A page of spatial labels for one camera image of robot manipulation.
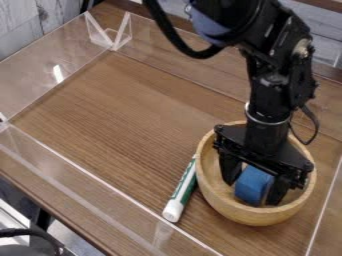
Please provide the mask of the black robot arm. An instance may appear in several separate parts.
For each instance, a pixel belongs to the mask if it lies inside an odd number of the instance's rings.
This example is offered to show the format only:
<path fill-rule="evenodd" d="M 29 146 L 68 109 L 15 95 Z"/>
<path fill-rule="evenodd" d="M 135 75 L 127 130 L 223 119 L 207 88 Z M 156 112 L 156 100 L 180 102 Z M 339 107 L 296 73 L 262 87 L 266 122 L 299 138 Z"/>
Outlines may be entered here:
<path fill-rule="evenodd" d="M 291 189 L 302 189 L 312 161 L 294 147 L 291 119 L 315 98 L 315 47 L 310 27 L 279 0 L 187 0 L 186 12 L 198 35 L 210 43 L 203 50 L 183 41 L 157 0 L 141 0 L 174 47 L 195 59 L 207 59 L 227 47 L 246 58 L 250 99 L 246 123 L 214 127 L 214 148 L 224 182 L 240 199 L 275 206 Z"/>

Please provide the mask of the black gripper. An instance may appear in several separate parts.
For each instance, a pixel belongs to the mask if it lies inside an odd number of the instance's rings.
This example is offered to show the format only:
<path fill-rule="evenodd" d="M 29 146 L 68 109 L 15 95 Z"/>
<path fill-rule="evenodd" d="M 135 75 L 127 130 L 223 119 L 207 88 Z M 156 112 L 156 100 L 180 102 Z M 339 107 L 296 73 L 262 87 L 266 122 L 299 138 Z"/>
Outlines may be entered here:
<path fill-rule="evenodd" d="M 223 181 L 232 185 L 242 173 L 246 162 L 275 180 L 266 197 L 266 204 L 276 206 L 288 189 L 302 189 L 312 161 L 299 152 L 288 138 L 291 115 L 278 122 L 263 120 L 244 105 L 244 124 L 218 124 L 214 127 L 214 148 L 219 155 Z"/>

